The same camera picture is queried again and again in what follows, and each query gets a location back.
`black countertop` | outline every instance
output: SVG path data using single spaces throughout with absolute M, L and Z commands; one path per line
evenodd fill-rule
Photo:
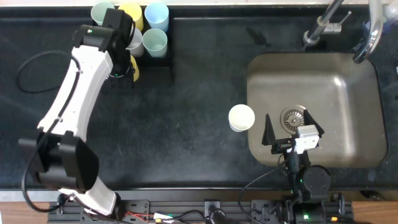
M 241 187 L 272 167 L 258 163 L 248 134 L 228 124 L 232 106 L 246 103 L 246 69 L 266 52 L 303 52 L 302 34 L 321 15 L 314 7 L 173 7 L 174 84 L 168 88 L 115 91 L 98 96 L 88 125 L 87 143 L 100 160 L 99 176 L 112 189 L 135 187 Z M 316 52 L 353 52 L 366 6 L 351 10 L 339 35 L 323 35 Z M 91 24 L 87 8 L 1 9 L 0 16 L 0 189 L 19 188 L 25 166 L 17 145 L 23 130 L 35 129 L 57 92 L 18 91 L 15 71 L 43 50 L 72 49 L 72 34 Z M 266 38 L 255 41 L 248 29 Z M 333 189 L 398 187 L 398 29 L 382 37 L 370 61 L 379 75 L 389 141 L 384 161 L 374 168 L 331 168 Z M 68 62 L 53 56 L 24 74 L 32 89 L 59 85 Z M 275 172 L 259 181 L 264 189 L 288 189 Z

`sink basin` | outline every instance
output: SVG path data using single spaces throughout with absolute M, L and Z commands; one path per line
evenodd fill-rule
M 279 155 L 261 144 L 266 114 L 276 138 L 303 125 L 306 108 L 325 130 L 308 152 L 313 165 L 374 167 L 387 154 L 377 75 L 369 61 L 353 54 L 264 54 L 248 69 L 248 105 L 256 115 L 249 148 L 262 164 L 276 166 Z

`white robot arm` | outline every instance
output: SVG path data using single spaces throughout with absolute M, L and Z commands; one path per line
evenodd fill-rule
M 134 35 L 130 35 L 133 24 L 124 11 L 108 9 L 103 26 L 112 28 L 82 25 L 77 30 L 72 50 L 80 64 L 76 87 L 72 86 L 77 68 L 71 60 L 58 95 L 38 130 L 19 140 L 19 145 L 30 154 L 35 151 L 27 168 L 34 181 L 63 194 L 75 195 L 84 207 L 90 208 L 86 210 L 89 213 L 117 220 L 122 215 L 115 214 L 121 211 L 115 209 L 120 198 L 98 177 L 98 158 L 85 141 L 88 121 L 104 81 L 108 76 L 119 78 L 134 72 L 126 50 Z M 71 91 L 73 95 L 68 102 Z

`yellow cup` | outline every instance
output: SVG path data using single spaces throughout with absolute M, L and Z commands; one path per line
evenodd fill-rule
M 119 7 L 125 13 L 129 14 L 132 19 L 136 22 L 136 27 L 140 31 L 144 28 L 144 20 L 142 18 L 142 9 L 137 3 L 125 3 Z
M 133 77 L 133 81 L 135 82 L 139 78 L 139 70 L 138 70 L 136 59 L 134 59 L 134 57 L 130 55 L 130 60 L 131 60 L 131 63 L 132 63 L 132 67 L 136 70 L 136 72 L 132 76 Z

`faucet spout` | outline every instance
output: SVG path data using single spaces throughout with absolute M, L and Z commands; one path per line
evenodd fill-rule
M 383 30 L 384 22 L 381 0 L 369 0 L 369 13 L 371 16 L 369 37 L 366 43 L 355 53 L 353 57 L 355 63 L 363 62 L 373 52 Z

